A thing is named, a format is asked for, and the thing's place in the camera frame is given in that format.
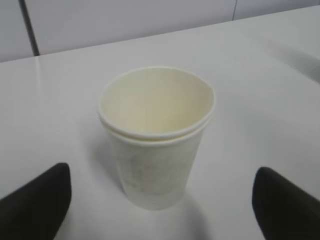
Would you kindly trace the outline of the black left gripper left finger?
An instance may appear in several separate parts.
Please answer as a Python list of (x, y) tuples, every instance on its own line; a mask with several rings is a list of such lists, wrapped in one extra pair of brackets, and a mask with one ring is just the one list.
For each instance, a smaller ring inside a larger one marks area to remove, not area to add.
[(0, 200), (0, 238), (53, 240), (70, 203), (70, 167), (60, 162)]

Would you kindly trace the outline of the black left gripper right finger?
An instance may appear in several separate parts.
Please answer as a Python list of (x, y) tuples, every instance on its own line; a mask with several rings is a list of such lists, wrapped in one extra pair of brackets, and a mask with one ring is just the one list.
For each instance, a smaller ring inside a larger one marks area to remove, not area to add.
[(320, 238), (320, 201), (269, 167), (255, 174), (253, 212), (266, 240)]

